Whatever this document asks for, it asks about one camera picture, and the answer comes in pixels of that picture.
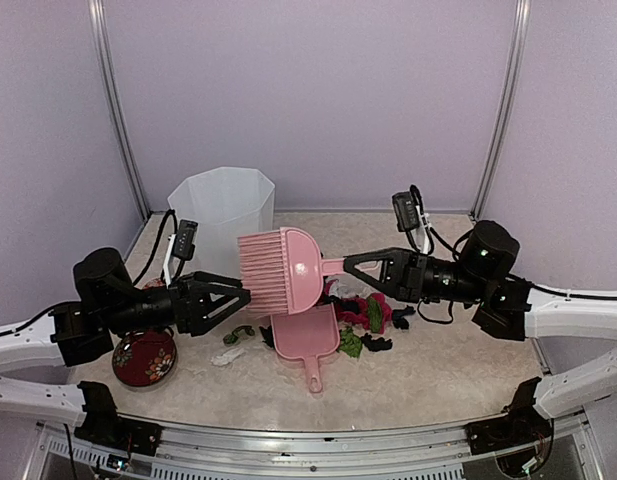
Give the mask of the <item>pink hand brush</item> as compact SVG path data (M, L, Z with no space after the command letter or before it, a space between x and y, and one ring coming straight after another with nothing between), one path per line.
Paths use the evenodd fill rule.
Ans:
M324 259L314 238L293 227L237 240L249 310L259 315L300 314L322 295L324 279L344 273L344 260Z

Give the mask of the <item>pink plastic dustpan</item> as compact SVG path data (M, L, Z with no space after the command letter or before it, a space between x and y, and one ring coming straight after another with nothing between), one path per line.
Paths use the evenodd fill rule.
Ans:
M314 306L294 315L272 315L271 326L277 354L288 361L301 361L308 390L321 393L319 359L333 354L340 345L334 305Z

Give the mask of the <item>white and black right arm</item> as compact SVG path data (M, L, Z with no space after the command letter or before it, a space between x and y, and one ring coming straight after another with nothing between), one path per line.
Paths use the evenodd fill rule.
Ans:
M524 341L580 337L617 341L617 293L549 288L510 270L520 244L494 221L477 222L452 261L403 248L351 255L343 269L404 303L455 302L476 308L472 320L487 335ZM544 419L557 418L617 393L617 348L576 368L519 385L499 433L523 442Z

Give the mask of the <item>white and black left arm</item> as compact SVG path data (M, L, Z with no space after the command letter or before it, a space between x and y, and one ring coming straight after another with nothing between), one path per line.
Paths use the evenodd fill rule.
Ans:
M195 271L167 286L136 287L119 251L97 249L73 268L76 301L52 305L23 323L0 327L0 413L82 426L109 445L128 434L108 387L98 382L46 384L10 378L35 366L74 367L113 349L114 336L165 330L201 336L250 301L236 278Z

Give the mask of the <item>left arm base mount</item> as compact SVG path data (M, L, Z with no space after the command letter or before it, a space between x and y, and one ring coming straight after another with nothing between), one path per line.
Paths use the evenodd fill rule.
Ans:
M81 381L85 419L74 428L77 438L93 444L154 457L163 428L144 420L120 416L109 388L98 382Z

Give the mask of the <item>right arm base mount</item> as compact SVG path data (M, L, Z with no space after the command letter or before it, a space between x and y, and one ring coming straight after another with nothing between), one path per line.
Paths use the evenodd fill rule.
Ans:
M535 409L540 380L534 377L522 382L502 416L470 422L464 427L472 455L517 447L553 435L553 421Z

